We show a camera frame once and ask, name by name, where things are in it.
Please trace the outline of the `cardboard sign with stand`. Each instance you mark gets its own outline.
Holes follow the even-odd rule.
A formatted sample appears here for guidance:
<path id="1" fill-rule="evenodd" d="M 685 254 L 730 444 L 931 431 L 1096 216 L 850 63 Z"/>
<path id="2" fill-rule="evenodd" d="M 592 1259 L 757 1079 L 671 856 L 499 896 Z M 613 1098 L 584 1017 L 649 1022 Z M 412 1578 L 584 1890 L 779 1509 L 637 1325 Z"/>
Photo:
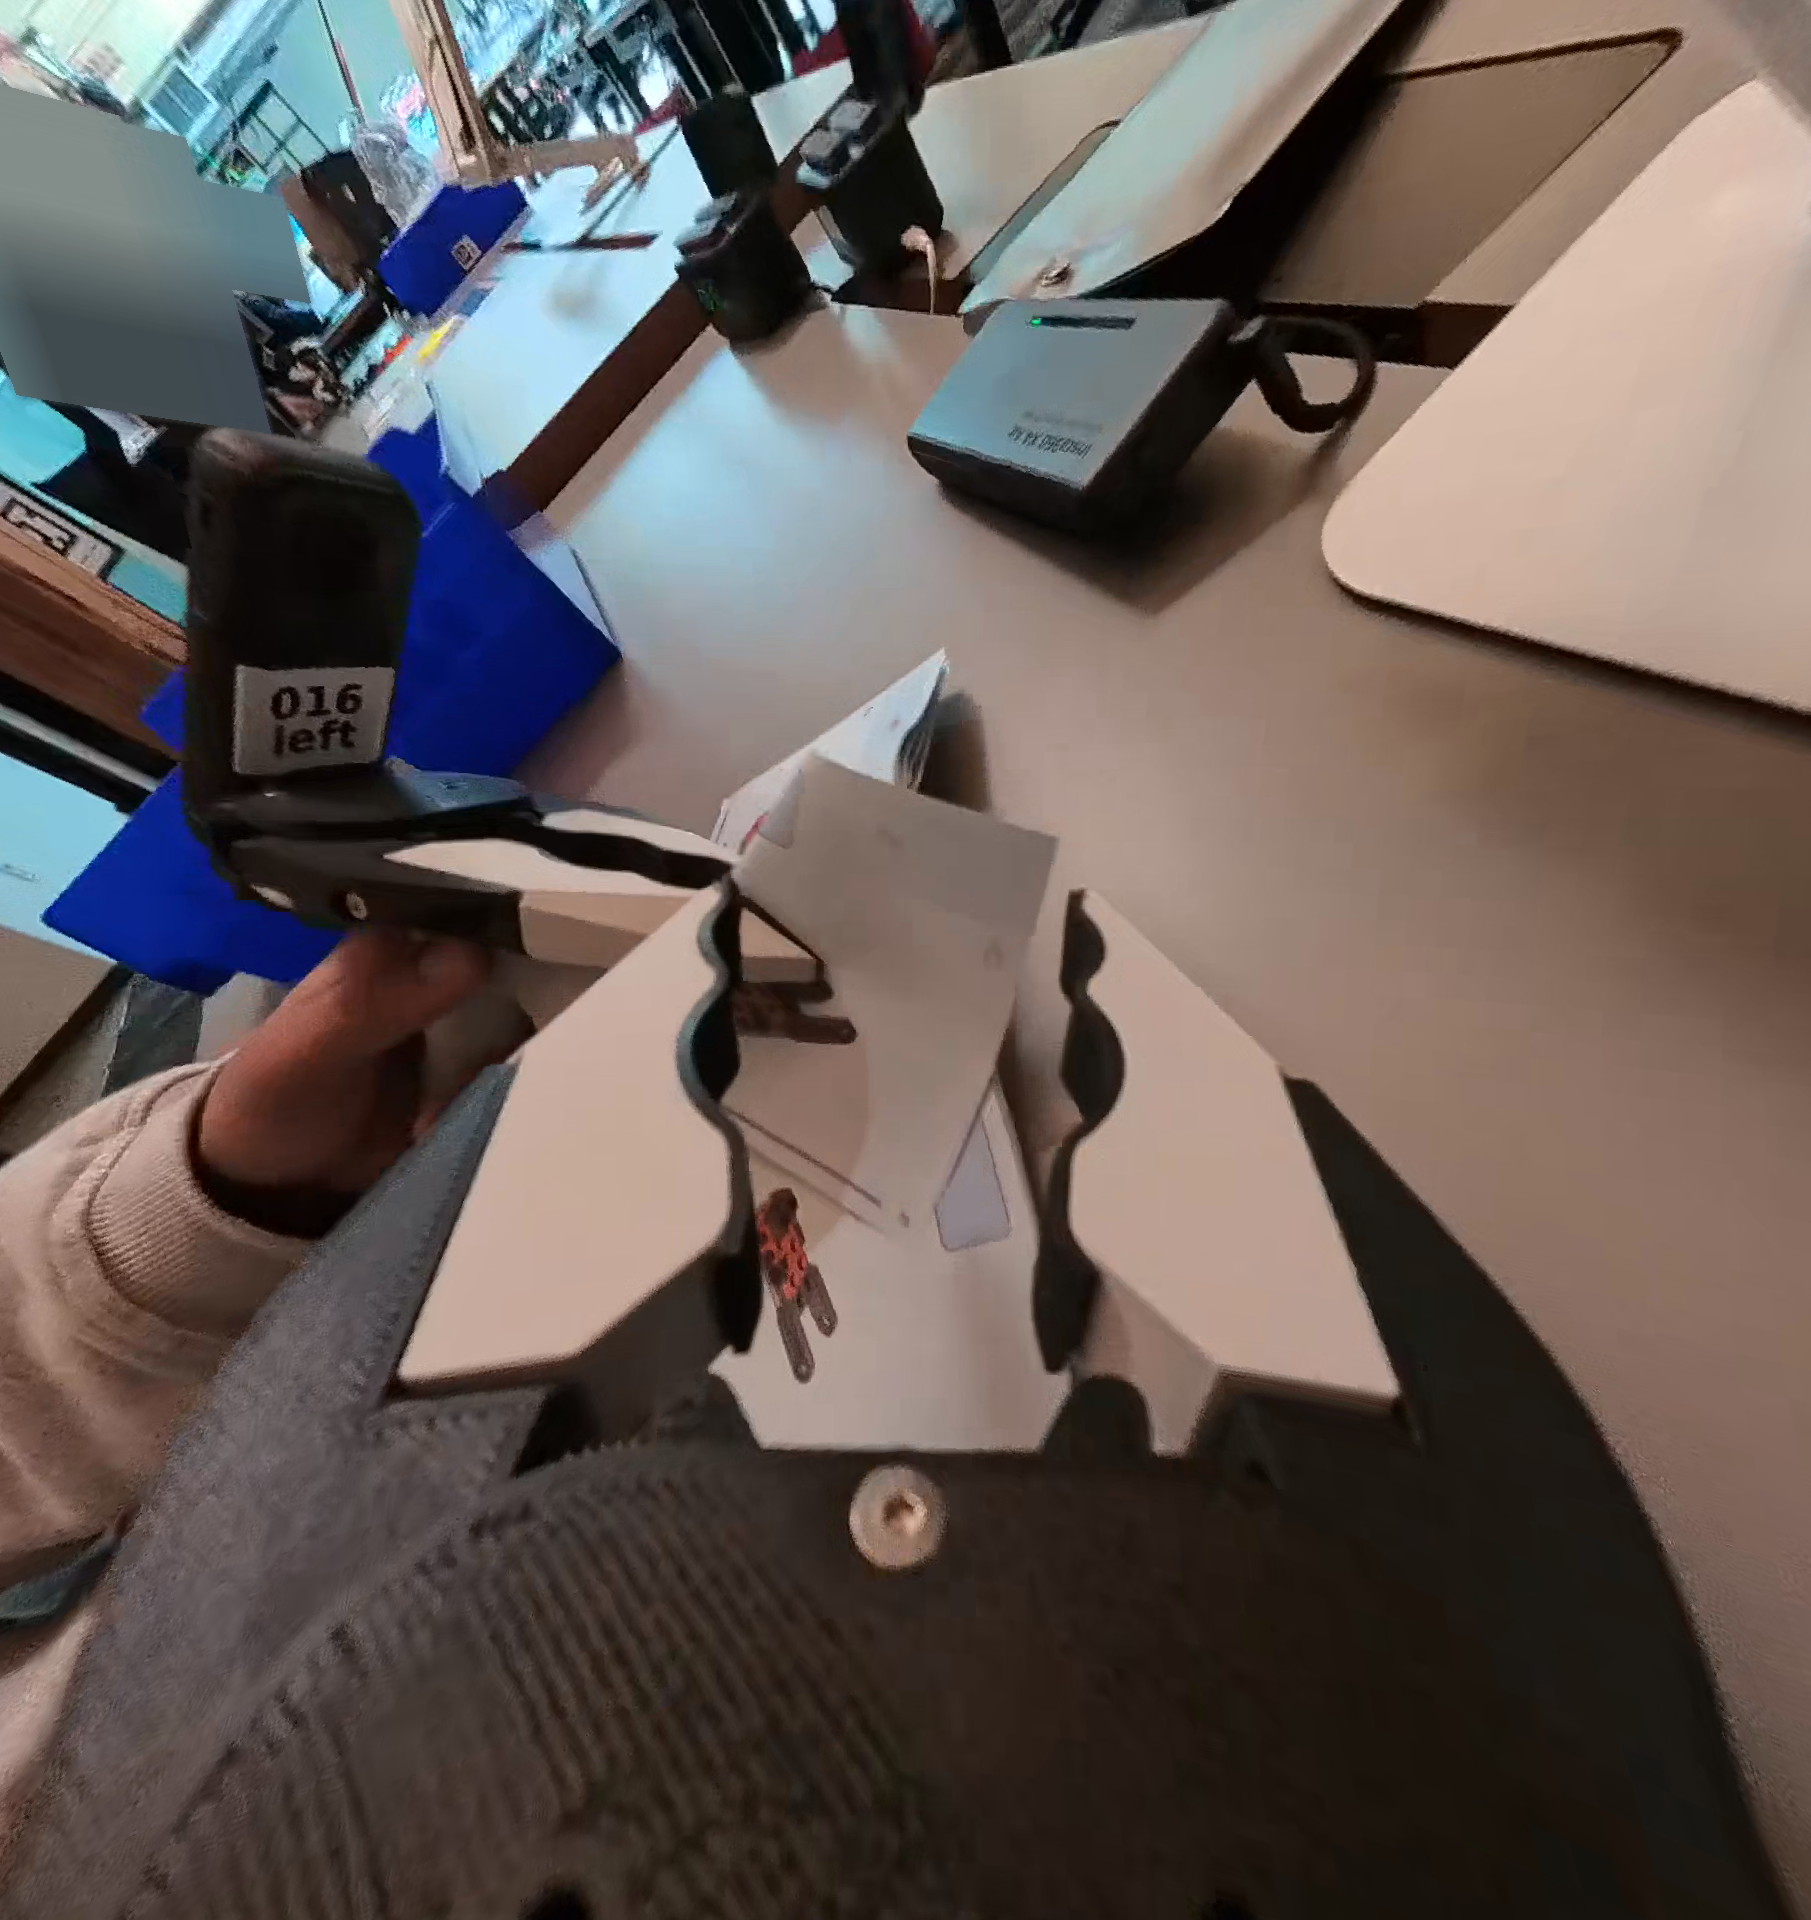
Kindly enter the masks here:
<path id="1" fill-rule="evenodd" d="M 489 179 L 543 179 L 543 173 L 595 173 L 592 196 L 609 196 L 609 179 L 642 179 L 649 152 L 631 131 L 613 134 L 558 134 L 558 140 L 514 140 L 489 131 L 483 98 L 469 71 L 462 30 L 449 0 L 390 0 L 397 30 L 412 57 L 412 80 L 429 92 L 431 131 L 443 131 L 443 179 L 453 190 L 489 190 Z"/>

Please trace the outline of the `person's left forearm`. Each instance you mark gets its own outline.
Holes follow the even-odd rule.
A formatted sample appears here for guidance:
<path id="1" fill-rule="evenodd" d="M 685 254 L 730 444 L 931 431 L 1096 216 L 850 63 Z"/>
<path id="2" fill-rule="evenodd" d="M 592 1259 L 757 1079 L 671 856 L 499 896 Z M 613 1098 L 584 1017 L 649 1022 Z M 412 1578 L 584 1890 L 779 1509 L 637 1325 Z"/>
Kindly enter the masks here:
<path id="1" fill-rule="evenodd" d="M 137 1079 L 0 1167 L 0 1593 L 118 1530 L 314 1251 L 197 1167 L 226 1058 Z"/>

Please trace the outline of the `lego instruction booklet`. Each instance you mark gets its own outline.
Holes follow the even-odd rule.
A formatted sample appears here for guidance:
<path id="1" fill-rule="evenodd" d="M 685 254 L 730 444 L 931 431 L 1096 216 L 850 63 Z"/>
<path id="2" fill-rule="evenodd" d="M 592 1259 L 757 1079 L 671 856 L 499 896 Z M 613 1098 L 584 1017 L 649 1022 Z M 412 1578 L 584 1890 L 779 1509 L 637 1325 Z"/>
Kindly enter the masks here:
<path id="1" fill-rule="evenodd" d="M 1026 1453 L 1067 1391 L 995 1079 L 1057 839 L 916 794 L 946 672 L 916 661 L 719 810 L 746 896 L 823 959 L 724 1091 L 763 1224 L 801 1234 L 710 1366 L 763 1449 Z"/>

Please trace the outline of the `white laptop stand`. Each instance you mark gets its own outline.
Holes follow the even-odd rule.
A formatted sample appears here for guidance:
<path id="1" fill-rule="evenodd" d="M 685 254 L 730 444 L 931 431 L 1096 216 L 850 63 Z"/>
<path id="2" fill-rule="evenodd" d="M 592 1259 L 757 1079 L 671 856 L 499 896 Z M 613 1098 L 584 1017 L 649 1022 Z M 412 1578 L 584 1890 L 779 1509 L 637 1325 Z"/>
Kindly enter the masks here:
<path id="1" fill-rule="evenodd" d="M 1811 9 L 1334 499 L 1342 585 L 1811 716 Z"/>

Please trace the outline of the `person's left hand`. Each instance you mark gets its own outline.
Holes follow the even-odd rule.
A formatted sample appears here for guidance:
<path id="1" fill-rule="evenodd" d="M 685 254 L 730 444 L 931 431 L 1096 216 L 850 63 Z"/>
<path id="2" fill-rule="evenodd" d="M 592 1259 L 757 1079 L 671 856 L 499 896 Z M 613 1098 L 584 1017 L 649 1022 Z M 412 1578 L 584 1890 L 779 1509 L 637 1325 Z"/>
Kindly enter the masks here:
<path id="1" fill-rule="evenodd" d="M 489 988 L 489 947 L 353 931 L 207 1079 L 197 1180 L 249 1231 L 333 1234 L 462 1098 L 429 1036 Z"/>

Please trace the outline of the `clear plastic bags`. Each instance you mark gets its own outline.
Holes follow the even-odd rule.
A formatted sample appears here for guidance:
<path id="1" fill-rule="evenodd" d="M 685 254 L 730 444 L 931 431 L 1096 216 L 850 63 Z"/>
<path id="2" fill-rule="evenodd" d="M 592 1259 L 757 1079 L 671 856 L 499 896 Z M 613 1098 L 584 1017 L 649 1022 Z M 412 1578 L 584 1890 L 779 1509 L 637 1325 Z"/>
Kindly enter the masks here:
<path id="1" fill-rule="evenodd" d="M 367 196 L 390 216 L 390 225 L 412 225 L 431 209 L 443 165 L 412 151 L 405 125 L 353 113 L 351 152 L 367 173 Z"/>

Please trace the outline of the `black power adapter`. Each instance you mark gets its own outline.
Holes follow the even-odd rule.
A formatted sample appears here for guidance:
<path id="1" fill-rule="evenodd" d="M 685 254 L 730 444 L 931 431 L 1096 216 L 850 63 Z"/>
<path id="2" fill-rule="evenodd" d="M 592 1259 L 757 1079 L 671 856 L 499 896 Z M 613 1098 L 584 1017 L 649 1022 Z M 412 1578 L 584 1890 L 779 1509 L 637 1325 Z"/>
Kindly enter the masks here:
<path id="1" fill-rule="evenodd" d="M 908 455 L 946 488 L 1120 538 L 1256 383 L 1268 330 L 1218 298 L 995 305 L 916 405 Z"/>

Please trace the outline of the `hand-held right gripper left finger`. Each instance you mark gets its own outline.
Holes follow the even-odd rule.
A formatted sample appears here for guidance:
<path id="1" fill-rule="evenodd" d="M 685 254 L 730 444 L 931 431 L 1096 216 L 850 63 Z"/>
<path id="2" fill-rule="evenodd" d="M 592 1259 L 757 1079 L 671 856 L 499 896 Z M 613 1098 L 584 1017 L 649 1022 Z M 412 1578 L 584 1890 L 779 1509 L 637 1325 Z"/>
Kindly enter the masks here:
<path id="1" fill-rule="evenodd" d="M 757 1340 L 730 880 L 694 894 L 514 1066 L 397 1380 L 671 1394 Z"/>

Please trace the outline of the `small blue plastic bin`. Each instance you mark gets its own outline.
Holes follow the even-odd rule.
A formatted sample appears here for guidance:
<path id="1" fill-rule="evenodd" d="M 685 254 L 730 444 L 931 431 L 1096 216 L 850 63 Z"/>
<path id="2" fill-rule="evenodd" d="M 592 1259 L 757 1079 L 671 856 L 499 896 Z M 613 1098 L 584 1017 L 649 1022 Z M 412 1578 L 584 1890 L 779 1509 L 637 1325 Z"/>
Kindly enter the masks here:
<path id="1" fill-rule="evenodd" d="M 431 197 L 374 260 L 390 305 L 404 317 L 431 317 L 519 217 L 519 179 L 443 179 Z"/>

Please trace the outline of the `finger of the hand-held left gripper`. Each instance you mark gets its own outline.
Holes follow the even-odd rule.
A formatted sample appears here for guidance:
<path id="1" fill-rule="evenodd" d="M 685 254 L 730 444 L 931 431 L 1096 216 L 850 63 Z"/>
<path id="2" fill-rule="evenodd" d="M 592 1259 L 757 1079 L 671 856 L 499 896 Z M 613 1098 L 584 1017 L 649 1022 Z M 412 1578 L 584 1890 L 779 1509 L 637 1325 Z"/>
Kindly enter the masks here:
<path id="1" fill-rule="evenodd" d="M 724 880 L 739 856 L 631 810 L 549 810 L 499 831 L 397 848 L 397 864 L 504 894 L 701 894 Z"/>
<path id="2" fill-rule="evenodd" d="M 719 904 L 739 904 L 739 973 L 750 988 L 829 988 L 829 960 L 779 931 L 739 887 L 707 887 Z M 566 970 L 613 970 L 637 941 L 671 922 L 707 894 L 685 887 L 584 887 L 584 894 L 525 894 L 519 947 Z"/>

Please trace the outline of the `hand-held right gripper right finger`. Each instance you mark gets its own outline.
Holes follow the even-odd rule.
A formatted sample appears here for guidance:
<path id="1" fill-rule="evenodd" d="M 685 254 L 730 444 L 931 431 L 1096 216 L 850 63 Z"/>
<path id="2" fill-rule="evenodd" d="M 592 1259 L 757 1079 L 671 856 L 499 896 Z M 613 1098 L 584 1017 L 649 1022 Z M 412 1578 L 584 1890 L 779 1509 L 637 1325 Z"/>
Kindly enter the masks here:
<path id="1" fill-rule="evenodd" d="M 1235 1401 L 1388 1421 L 1399 1366 L 1273 1056 L 1113 896 L 1062 916 L 1072 1102 L 1036 1242 L 1067 1408 L 1190 1453 Z"/>

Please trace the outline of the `black charger block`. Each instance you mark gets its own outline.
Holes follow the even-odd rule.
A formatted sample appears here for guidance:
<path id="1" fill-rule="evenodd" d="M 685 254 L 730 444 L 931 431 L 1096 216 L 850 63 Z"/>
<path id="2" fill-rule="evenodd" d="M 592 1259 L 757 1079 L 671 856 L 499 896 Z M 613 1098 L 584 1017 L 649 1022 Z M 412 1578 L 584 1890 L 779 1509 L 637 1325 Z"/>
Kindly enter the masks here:
<path id="1" fill-rule="evenodd" d="M 763 196 L 779 179 L 779 151 L 757 125 L 750 92 L 710 92 L 682 113 L 682 140 L 710 197 Z"/>
<path id="2" fill-rule="evenodd" d="M 784 335 L 817 305 L 817 279 L 768 196 L 707 197 L 682 234 L 682 281 L 730 350 Z"/>
<path id="3" fill-rule="evenodd" d="M 941 247 L 946 197 L 916 152 L 908 104 L 839 92 L 799 140 L 799 190 L 854 279 L 894 279 L 916 247 Z"/>

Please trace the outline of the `large blue plastic bin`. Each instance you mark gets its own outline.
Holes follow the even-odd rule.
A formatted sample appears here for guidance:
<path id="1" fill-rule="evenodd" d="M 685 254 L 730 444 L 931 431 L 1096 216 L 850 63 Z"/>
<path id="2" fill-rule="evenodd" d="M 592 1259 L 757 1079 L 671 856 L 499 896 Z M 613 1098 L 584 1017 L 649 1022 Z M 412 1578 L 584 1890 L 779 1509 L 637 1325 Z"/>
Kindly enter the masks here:
<path id="1" fill-rule="evenodd" d="M 519 775 L 621 643 L 574 559 L 549 574 L 483 499 L 462 488 L 443 420 L 390 428 L 367 456 L 421 512 L 390 751 L 412 769 Z M 177 775 L 47 904 L 47 922 L 189 992 L 231 973 L 300 980 L 336 947 L 336 931 L 231 896 L 179 815 Z"/>

